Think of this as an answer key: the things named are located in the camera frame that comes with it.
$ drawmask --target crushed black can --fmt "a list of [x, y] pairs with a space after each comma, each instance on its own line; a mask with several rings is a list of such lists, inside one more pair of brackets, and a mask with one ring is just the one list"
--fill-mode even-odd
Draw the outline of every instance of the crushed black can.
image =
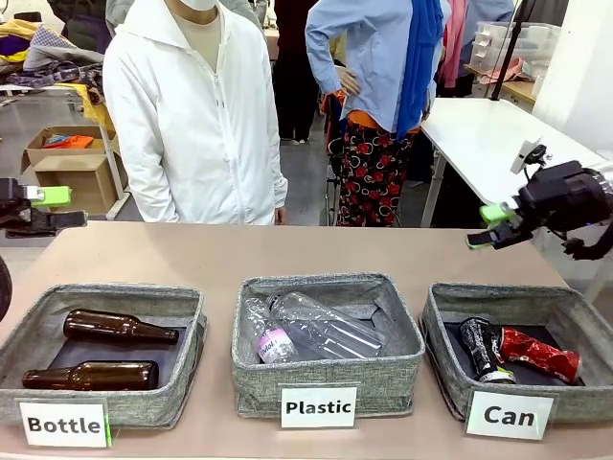
[[460, 325], [460, 335], [470, 353], [481, 383], [516, 383], [513, 372], [505, 368], [500, 357], [501, 328], [483, 318], [468, 318]]

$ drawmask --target label sign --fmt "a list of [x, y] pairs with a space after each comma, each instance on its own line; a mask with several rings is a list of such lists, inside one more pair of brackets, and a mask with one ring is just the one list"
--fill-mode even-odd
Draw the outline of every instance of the label sign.
[[281, 427], [353, 428], [357, 387], [283, 388]]
[[107, 447], [103, 404], [20, 402], [19, 407], [30, 446]]
[[466, 433], [540, 441], [553, 404], [553, 398], [475, 391]]

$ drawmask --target white jacket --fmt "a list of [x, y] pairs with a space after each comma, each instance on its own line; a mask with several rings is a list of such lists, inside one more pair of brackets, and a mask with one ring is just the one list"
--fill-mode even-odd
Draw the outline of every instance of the white jacket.
[[164, 0], [136, 0], [104, 59], [104, 94], [145, 221], [274, 223], [287, 180], [266, 43], [218, 5], [217, 73]]

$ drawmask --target face mask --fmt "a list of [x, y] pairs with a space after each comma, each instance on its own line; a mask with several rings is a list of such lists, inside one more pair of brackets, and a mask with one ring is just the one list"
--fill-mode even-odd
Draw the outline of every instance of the face mask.
[[181, 0], [181, 2], [185, 3], [192, 10], [196, 10], [197, 12], [211, 10], [217, 4], [217, 0]]

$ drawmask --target gray fabric basket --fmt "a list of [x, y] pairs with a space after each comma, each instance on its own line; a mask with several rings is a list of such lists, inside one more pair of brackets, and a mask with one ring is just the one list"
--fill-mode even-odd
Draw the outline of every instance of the gray fabric basket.
[[[481, 316], [501, 326], [540, 326], [564, 350], [581, 354], [584, 386], [480, 383], [462, 369], [444, 323]], [[553, 422], [613, 420], [613, 329], [577, 292], [565, 287], [435, 284], [420, 324], [452, 413], [469, 412], [473, 390], [557, 397]]]
[[[244, 301], [299, 290], [352, 317], [371, 320], [388, 343], [382, 357], [261, 364], [243, 324]], [[380, 274], [337, 274], [251, 279], [238, 294], [232, 361], [238, 414], [281, 417], [281, 389], [296, 385], [357, 386], [356, 415], [409, 415], [425, 345], [396, 285]]]
[[[104, 399], [109, 422], [122, 428], [172, 428], [192, 387], [207, 329], [204, 296], [197, 290], [137, 284], [65, 285], [47, 290], [0, 349], [0, 420], [21, 423], [18, 399]], [[152, 391], [29, 390], [31, 369], [47, 369], [66, 343], [62, 324], [77, 308], [133, 314], [159, 326], [185, 328], [168, 383]], [[92, 349], [93, 358], [97, 351]]]

